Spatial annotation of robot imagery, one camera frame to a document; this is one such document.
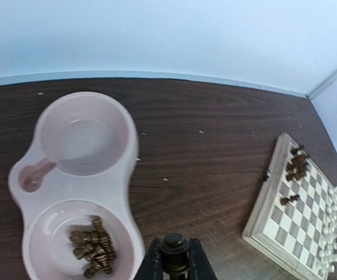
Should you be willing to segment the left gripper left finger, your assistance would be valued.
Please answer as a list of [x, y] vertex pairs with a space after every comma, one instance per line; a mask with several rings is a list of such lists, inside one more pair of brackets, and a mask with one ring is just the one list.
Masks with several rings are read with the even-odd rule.
[[163, 265], [160, 251], [161, 239], [155, 238], [136, 273], [136, 280], [163, 280]]

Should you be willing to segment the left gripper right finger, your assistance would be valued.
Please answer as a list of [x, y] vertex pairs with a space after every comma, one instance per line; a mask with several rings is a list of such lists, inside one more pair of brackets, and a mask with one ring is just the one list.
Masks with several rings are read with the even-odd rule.
[[191, 280], [218, 280], [200, 240], [192, 238], [189, 240], [189, 244], [187, 278]]

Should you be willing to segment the dark chess piece tall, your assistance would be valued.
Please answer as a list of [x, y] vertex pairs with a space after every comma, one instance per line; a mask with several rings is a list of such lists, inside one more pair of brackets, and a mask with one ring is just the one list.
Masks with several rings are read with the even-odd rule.
[[300, 179], [300, 175], [298, 173], [289, 173], [286, 175], [287, 181], [299, 180], [299, 179]]

